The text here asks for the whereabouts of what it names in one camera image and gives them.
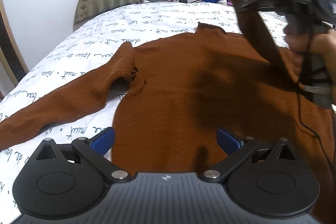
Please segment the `person's right hand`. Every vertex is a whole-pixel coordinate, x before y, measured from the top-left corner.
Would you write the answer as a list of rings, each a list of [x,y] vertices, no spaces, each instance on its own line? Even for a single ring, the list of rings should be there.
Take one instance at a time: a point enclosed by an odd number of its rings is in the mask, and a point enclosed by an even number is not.
[[[335,76],[336,76],[336,47],[335,30],[329,29],[327,34],[314,34],[311,38],[308,34],[295,35],[289,25],[284,28],[285,41],[292,51],[294,73],[299,76],[302,71],[303,56],[301,53],[308,51],[323,58],[327,73],[333,85],[331,88],[333,105],[335,105]]]

